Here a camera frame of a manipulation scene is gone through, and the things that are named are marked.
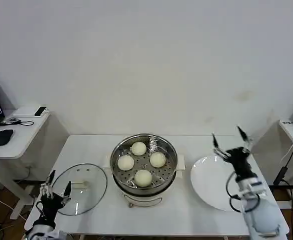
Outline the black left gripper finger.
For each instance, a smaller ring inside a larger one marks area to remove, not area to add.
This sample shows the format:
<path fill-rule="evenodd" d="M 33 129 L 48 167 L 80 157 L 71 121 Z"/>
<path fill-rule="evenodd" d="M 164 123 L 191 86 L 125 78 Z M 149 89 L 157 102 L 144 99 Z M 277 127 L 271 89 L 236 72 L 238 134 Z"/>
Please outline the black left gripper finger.
<path fill-rule="evenodd" d="M 69 181 L 63 192 L 62 201 L 61 201 L 62 204 L 67 204 L 71 200 L 70 198 L 71 190 L 72 190 L 72 182 Z"/>
<path fill-rule="evenodd" d="M 46 196 L 47 198 L 53 198 L 52 182 L 55 176 L 55 170 L 53 170 L 46 181 L 41 184 L 41 196 Z"/>

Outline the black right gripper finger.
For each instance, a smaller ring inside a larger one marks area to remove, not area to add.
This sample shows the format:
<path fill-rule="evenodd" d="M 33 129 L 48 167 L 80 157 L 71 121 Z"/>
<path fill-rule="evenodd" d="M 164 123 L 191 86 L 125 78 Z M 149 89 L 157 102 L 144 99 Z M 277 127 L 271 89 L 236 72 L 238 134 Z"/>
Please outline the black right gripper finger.
<path fill-rule="evenodd" d="M 213 133 L 212 133 L 212 137 L 213 137 L 212 142 L 213 142 L 213 151 L 214 151 L 214 153 L 217 156 L 219 156 L 220 158 L 222 158 L 223 160 L 225 160 L 225 161 L 228 160 L 231 157 L 231 155 L 228 152 L 222 150 L 219 147 L 219 144 L 218 144 L 218 141 L 216 139 L 216 136 Z"/>
<path fill-rule="evenodd" d="M 244 142 L 243 148 L 245 151 L 250 151 L 250 147 L 251 147 L 251 143 L 252 143 L 252 139 L 247 135 L 247 133 L 241 129 L 240 126 L 236 126 L 238 129 L 238 132 Z"/>

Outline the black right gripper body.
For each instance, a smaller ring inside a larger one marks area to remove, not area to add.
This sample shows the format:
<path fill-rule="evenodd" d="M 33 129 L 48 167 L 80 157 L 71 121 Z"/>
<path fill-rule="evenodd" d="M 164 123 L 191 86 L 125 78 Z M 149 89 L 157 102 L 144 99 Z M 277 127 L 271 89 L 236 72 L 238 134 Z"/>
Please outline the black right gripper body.
<path fill-rule="evenodd" d="M 227 158 L 227 162 L 232 164 L 236 179 L 249 179 L 255 177 L 255 173 L 252 172 L 251 166 L 247 162 L 247 158 L 251 154 L 247 148 L 237 147 L 229 149 L 226 152 L 230 154 Z"/>

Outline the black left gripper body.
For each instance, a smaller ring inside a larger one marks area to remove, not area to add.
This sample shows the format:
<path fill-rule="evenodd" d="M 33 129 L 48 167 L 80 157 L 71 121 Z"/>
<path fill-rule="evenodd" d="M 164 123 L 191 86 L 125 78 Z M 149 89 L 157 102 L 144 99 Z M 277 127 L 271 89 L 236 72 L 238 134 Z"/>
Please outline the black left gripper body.
<path fill-rule="evenodd" d="M 55 227 L 57 212 L 63 208 L 63 197 L 56 193 L 53 193 L 53 198 L 43 195 L 39 202 L 42 204 L 42 210 L 39 211 L 40 217 L 37 220 L 37 224 Z"/>

